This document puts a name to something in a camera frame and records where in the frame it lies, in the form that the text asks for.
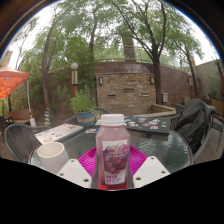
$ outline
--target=stone wall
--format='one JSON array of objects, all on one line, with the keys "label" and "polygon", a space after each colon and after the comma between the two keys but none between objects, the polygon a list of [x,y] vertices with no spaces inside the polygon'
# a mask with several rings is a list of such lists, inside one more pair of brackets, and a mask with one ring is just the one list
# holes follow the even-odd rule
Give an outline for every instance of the stone wall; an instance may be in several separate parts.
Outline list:
[{"label": "stone wall", "polygon": [[[161,92],[168,93],[168,102],[163,105],[173,107],[179,103],[182,97],[194,97],[194,89],[190,87],[188,74],[181,70],[161,66]],[[200,92],[200,80],[196,77],[196,83]]]},{"label": "stone wall", "polygon": [[[113,113],[145,114],[156,102],[155,86],[150,84],[153,65],[138,62],[101,62],[95,72],[97,80],[97,98],[100,107],[105,107]],[[104,78],[104,84],[99,85],[99,77]],[[200,80],[197,78],[200,91]],[[123,88],[135,88],[134,92],[123,92]],[[174,107],[182,97],[193,97],[193,87],[190,87],[186,72],[161,66],[161,91],[168,93],[168,102],[164,106]]]},{"label": "stone wall", "polygon": [[110,73],[103,77],[103,85],[97,82],[98,106],[112,113],[124,115],[149,113],[156,103],[155,85],[150,84],[150,74]]}]

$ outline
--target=glass table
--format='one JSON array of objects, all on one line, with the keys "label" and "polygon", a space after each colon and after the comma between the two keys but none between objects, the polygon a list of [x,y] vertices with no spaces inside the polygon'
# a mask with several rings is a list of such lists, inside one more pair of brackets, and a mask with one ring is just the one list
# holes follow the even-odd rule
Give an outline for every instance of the glass table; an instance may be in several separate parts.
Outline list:
[{"label": "glass table", "polygon": [[[62,139],[70,159],[78,159],[84,153],[96,146],[96,133],[85,133],[89,128]],[[155,156],[170,172],[174,173],[185,167],[193,165],[193,155],[188,143],[174,130],[169,131],[168,136],[147,134],[143,131],[128,130],[131,135],[130,144],[139,149],[147,157]],[[37,149],[31,158],[31,165],[44,169],[37,155]],[[133,181],[129,171],[128,187],[133,188]],[[92,188],[97,188],[98,168],[96,166],[95,176],[92,181]]]}]

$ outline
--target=railing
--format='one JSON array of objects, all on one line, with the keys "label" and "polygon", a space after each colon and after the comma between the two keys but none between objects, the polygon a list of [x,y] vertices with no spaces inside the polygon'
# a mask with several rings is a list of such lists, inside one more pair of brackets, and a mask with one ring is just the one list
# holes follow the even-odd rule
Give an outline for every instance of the railing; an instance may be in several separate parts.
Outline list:
[{"label": "railing", "polygon": [[[141,63],[152,63],[151,58],[147,55],[142,47],[133,47],[129,45],[95,46],[94,58],[97,62],[133,61]],[[169,55],[165,51],[163,51],[163,54],[160,56],[160,64],[185,72],[190,71],[189,65],[186,61]]]}]

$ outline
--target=pink placemat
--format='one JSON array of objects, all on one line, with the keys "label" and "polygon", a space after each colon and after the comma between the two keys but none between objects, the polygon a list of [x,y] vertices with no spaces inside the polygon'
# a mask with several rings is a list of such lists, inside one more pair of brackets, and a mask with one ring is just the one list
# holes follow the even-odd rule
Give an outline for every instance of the pink placemat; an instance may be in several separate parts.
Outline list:
[{"label": "pink placemat", "polygon": [[[137,148],[130,146],[130,172],[133,176],[145,162],[147,156]],[[83,154],[78,161],[93,178],[96,168],[96,147]]]}]

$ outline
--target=planter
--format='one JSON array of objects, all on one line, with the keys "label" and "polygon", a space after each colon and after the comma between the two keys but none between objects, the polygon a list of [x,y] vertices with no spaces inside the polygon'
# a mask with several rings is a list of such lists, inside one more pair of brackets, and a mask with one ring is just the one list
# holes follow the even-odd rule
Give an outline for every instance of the planter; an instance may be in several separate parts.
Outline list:
[{"label": "planter", "polygon": [[83,127],[89,127],[93,124],[93,112],[75,112],[78,124]]}]

